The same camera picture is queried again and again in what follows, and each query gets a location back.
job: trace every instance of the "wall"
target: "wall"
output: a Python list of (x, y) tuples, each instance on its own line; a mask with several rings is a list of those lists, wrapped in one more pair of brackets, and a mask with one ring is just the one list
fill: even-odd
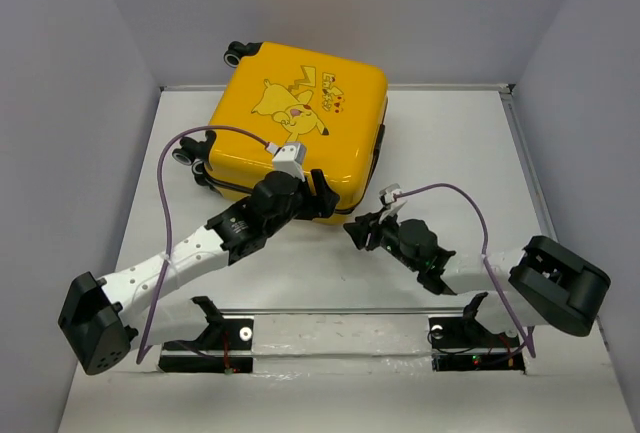
[(160, 84), (224, 84), (232, 40), (377, 64), (393, 83), (515, 82), (561, 0), (115, 0)]
[(0, 425), (57, 431), (70, 280), (114, 267), (158, 89), (112, 0), (0, 0)]
[(640, 428), (640, 0), (566, 0), (516, 88), (561, 241), (612, 277), (602, 309)]

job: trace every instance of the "purple cable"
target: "purple cable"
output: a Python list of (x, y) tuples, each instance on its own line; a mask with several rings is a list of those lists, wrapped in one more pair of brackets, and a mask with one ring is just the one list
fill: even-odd
[(450, 183), (434, 183), (433, 185), (423, 186), (422, 188), (418, 188), (416, 190), (411, 190), (405, 193), (401, 193), (399, 195), (395, 195), (395, 198), (396, 199), (406, 198), (407, 196), (415, 195), (417, 193), (422, 193), (423, 191), (433, 190), (435, 188), (449, 188), (450, 190), (460, 193), (476, 211), (476, 214), (478, 215), (478, 219), (480, 220), (480, 225), (482, 226), (482, 235), (483, 235), (482, 264), (487, 270), (487, 273), (489, 274), (489, 278), (491, 279), (491, 283), (493, 283), (493, 286), (496, 292), (498, 293), (500, 300), (504, 304), (504, 307), (507, 310), (507, 313), (509, 313), (509, 316), (511, 317), (511, 321), (513, 321), (513, 324), (516, 325), (516, 329), (518, 330), (518, 333), (520, 333), (520, 336), (522, 336), (523, 345), (527, 347), (527, 350), (529, 350), (529, 354), (531, 355), (531, 358), (535, 358), (536, 349), (533, 345), (533, 336), (531, 334), (527, 335), (525, 333), (522, 323), (520, 323), (520, 320), (518, 319), (516, 312), (513, 311), (513, 307), (509, 303), (509, 300), (507, 300), (507, 296), (504, 294), (504, 290), (500, 286), (500, 283), (498, 282), (498, 278), (496, 277), (495, 273), (491, 269), (491, 265), (489, 264), (489, 260), (487, 259), (487, 248), (489, 246), (489, 230), (487, 229), (487, 222), (484, 219), (484, 215), (480, 211), (478, 204), (475, 201), (473, 201), (473, 198), (471, 198), (467, 193), (465, 193), (463, 190), (461, 190), (457, 186), (452, 185)]
[(162, 290), (162, 283), (164, 282), (165, 277), (167, 276), (167, 270), (169, 269), (169, 258), (171, 257), (171, 250), (173, 247), (173, 228), (171, 227), (171, 214), (169, 213), (169, 204), (167, 203), (167, 195), (164, 191), (164, 183), (162, 180), (162, 166), (164, 165), (164, 160), (167, 157), (167, 153), (171, 149), (171, 147), (180, 139), (184, 138), (187, 135), (191, 135), (193, 133), (197, 133), (199, 131), (210, 131), (210, 130), (225, 130), (225, 131), (235, 131), (236, 133), (241, 133), (245, 136), (253, 138), (254, 140), (261, 143), (265, 148), (269, 146), (269, 142), (263, 140), (257, 135), (253, 133), (243, 130), (242, 128), (236, 128), (235, 126), (198, 126), (196, 128), (190, 128), (182, 133), (177, 134), (162, 149), (160, 153), (160, 158), (158, 159), (158, 169), (156, 171), (156, 178), (158, 181), (158, 193), (160, 194), (160, 202), (162, 203), (162, 211), (164, 213), (164, 223), (165, 228), (167, 230), (167, 242), (165, 245), (165, 259), (162, 262), (162, 268), (160, 269), (160, 274), (158, 275), (158, 281), (156, 282), (156, 286), (153, 289), (153, 294), (151, 295), (151, 303), (149, 304), (149, 316), (147, 316), (147, 321), (144, 324), (144, 331), (142, 332), (142, 338), (140, 339), (140, 348), (138, 349), (138, 355), (136, 356), (136, 363), (139, 365), (144, 360), (144, 357), (147, 355), (150, 346), (147, 346), (147, 340), (149, 339), (149, 332), (151, 331), (151, 323), (153, 323), (153, 316), (156, 313), (156, 307), (158, 306), (158, 301), (160, 300), (160, 291)]

